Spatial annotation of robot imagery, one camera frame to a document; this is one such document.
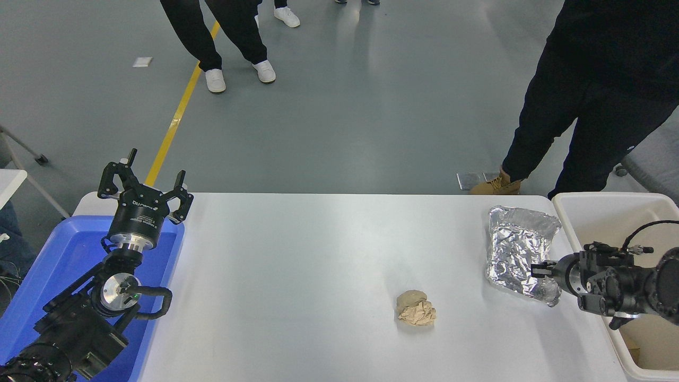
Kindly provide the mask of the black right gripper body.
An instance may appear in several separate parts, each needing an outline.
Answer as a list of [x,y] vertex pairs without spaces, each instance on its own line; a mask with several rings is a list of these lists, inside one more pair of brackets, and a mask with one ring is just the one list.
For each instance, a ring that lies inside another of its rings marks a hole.
[[570,285],[570,269],[572,268],[572,254],[563,256],[558,261],[551,261],[551,278],[561,290],[572,293]]

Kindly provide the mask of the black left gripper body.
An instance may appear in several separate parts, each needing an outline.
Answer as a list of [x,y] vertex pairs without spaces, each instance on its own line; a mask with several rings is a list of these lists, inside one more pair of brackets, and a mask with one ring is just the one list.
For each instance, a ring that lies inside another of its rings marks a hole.
[[162,203],[161,191],[127,189],[120,193],[108,239],[120,242],[124,235],[134,235],[143,237],[146,242],[157,242],[167,214],[168,206],[166,202]]

